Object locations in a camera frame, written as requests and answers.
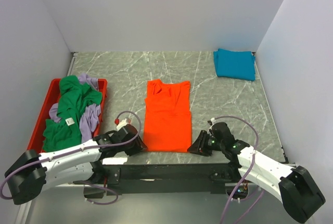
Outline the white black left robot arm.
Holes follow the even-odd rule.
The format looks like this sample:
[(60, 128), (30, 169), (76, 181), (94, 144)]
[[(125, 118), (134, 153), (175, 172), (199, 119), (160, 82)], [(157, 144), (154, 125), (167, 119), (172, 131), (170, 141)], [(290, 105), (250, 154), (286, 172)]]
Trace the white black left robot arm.
[(64, 183), (99, 183), (108, 177), (102, 160), (119, 152), (132, 156), (147, 150), (138, 130), (127, 124), (83, 144), (48, 153), (25, 151), (5, 172), (14, 204), (21, 205), (42, 191)]

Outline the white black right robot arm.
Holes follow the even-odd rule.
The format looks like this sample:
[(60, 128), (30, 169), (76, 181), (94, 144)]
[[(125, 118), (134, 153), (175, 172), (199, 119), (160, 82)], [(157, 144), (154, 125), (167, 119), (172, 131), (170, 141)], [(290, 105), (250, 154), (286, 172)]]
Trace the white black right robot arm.
[(276, 197), (289, 216), (299, 223), (305, 223), (326, 202), (306, 168), (281, 164), (256, 151), (248, 143), (235, 139), (224, 122), (201, 131), (187, 151), (202, 156), (222, 152), (229, 160), (228, 175), (232, 181), (255, 183)]

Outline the orange t shirt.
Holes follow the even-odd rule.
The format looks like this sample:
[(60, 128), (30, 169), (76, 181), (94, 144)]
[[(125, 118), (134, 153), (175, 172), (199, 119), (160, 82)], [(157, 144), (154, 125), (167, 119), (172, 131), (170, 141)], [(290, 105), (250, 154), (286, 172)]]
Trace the orange t shirt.
[(147, 82), (143, 142), (149, 152), (186, 153), (192, 143), (190, 81)]

